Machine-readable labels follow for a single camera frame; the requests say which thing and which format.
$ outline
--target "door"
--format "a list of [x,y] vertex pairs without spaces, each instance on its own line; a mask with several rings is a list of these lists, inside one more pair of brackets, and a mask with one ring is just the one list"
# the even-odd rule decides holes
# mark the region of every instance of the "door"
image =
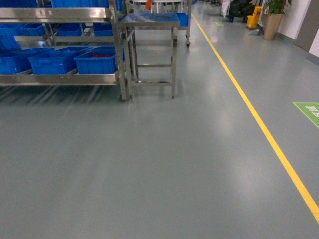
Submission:
[[295,45],[309,52],[319,29],[319,0],[310,2],[304,22],[300,28]]

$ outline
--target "stainless steel shelf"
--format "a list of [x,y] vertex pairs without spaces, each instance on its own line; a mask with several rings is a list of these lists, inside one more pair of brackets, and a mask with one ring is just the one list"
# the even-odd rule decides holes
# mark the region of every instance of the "stainless steel shelf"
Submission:
[[108,8],[0,8],[0,22],[105,22]]
[[0,75],[0,86],[114,86],[119,72],[106,75]]
[[54,42],[103,42],[114,43],[112,36],[56,36]]
[[46,36],[14,36],[17,42],[20,41],[45,41],[48,37]]
[[179,30],[188,30],[188,28],[189,28],[188,26],[180,26],[178,29]]

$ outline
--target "potted plant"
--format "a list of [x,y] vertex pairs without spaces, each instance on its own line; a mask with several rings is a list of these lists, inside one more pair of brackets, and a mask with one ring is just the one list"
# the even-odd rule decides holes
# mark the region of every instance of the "potted plant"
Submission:
[[264,33],[265,40],[274,40],[278,31],[279,25],[285,14],[285,6],[287,2],[291,5],[292,0],[269,0],[264,9],[267,13],[267,23]]

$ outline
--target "metal frame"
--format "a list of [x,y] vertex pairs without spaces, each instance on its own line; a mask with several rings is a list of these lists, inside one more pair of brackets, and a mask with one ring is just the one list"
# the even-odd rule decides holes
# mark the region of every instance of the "metal frame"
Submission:
[[[0,8],[0,23],[84,23],[111,21],[113,37],[56,37],[53,29],[50,32],[53,42],[104,42],[114,43],[118,61],[118,70],[114,74],[79,75],[75,71],[66,75],[33,75],[24,72],[18,75],[0,75],[0,86],[31,85],[116,85],[121,86],[122,100],[128,100],[128,87],[125,81],[125,65],[123,63],[119,33],[119,23],[115,1],[109,0],[109,8]],[[19,37],[20,40],[36,40],[39,38]]]
[[[127,9],[130,9],[129,1],[126,1]],[[188,26],[178,26],[178,30],[186,30],[186,46],[187,48],[190,47],[190,20],[191,20],[191,6],[193,3],[193,0],[186,0],[187,2],[187,15],[188,15]]]
[[[176,86],[176,55],[177,55],[177,31],[179,27],[178,21],[170,22],[155,22],[155,21],[130,21],[130,15],[126,16],[124,20],[120,22],[122,26],[124,50],[125,55],[129,56],[126,59],[126,68],[131,69],[131,74],[127,73],[128,76],[128,88],[131,99],[133,98],[133,87],[138,86],[171,86],[172,99],[175,97],[175,86]],[[171,29],[171,61],[170,64],[138,64],[137,52],[136,52],[136,41],[135,41],[135,27],[145,27],[145,29],[152,28],[170,28]],[[134,80],[133,64],[135,65],[136,80]],[[171,81],[139,81],[139,70],[138,68],[149,68],[149,67],[170,67]]]

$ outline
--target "metal cart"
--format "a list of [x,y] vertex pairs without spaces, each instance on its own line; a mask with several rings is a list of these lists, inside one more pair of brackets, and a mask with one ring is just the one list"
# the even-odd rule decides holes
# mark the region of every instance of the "metal cart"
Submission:
[[[169,21],[156,21],[154,17],[157,14],[128,14],[121,22],[120,26],[123,28],[125,55],[129,56],[126,60],[126,68],[131,69],[131,74],[127,73],[128,86],[130,97],[133,97],[132,87],[138,86],[171,86],[172,99],[175,97],[175,85],[176,85],[176,55],[177,55],[177,30],[179,27],[179,20],[176,13],[168,13],[168,16],[172,16]],[[143,27],[145,30],[153,28],[165,28],[171,30],[171,60],[170,64],[138,64],[137,52],[135,43],[135,27]],[[171,71],[171,81],[157,81],[147,82],[139,81],[139,68],[145,67],[169,67]]]
[[119,33],[117,9],[114,3],[109,1],[109,8],[0,8],[1,23],[94,23],[110,21],[113,29],[113,37],[55,37],[51,35],[53,44],[56,42],[90,42],[100,41],[105,44],[115,45],[118,70],[114,74],[79,75],[77,70],[65,75],[33,75],[30,71],[17,75],[0,75],[0,86],[40,86],[40,85],[104,85],[114,86],[120,84],[122,100],[128,100],[128,86],[125,80],[125,64],[123,62]]
[[[174,1],[174,0],[167,0],[167,1],[165,1],[165,0],[154,0],[154,3],[155,3],[155,5],[156,5],[156,7],[157,7],[157,10],[156,10],[156,12],[157,13],[160,13],[159,12],[159,3],[163,3],[163,2],[170,2],[170,3],[174,3],[174,2],[181,2],[180,0],[176,0],[176,1]],[[183,2],[186,2],[186,7],[187,7],[187,15],[188,15],[188,25],[187,26],[178,26],[178,30],[186,30],[186,46],[187,46],[187,48],[189,48],[189,46],[190,46],[190,20],[191,20],[191,6],[192,6],[192,0],[183,0]],[[132,8],[131,8],[131,6],[130,6],[130,3],[129,3],[129,1],[127,1],[127,3],[126,3],[126,7],[127,7],[127,9],[129,9],[129,10],[131,10]]]

